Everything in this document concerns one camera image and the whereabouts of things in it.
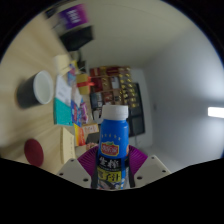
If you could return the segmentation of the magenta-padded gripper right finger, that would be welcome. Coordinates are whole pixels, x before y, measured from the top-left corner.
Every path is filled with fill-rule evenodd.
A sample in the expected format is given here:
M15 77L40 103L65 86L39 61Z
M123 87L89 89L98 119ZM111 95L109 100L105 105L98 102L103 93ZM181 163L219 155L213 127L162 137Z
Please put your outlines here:
M129 185L140 188L170 175L169 169L156 155L147 156L139 149L129 146Z

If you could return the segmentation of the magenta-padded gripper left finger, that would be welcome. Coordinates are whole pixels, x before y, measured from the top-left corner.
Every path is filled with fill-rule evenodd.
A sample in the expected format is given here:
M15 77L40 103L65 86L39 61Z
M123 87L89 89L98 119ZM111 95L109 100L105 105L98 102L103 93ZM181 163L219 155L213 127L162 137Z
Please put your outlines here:
M69 159L58 171L57 175L84 188L97 187L97 151L95 146L78 159Z

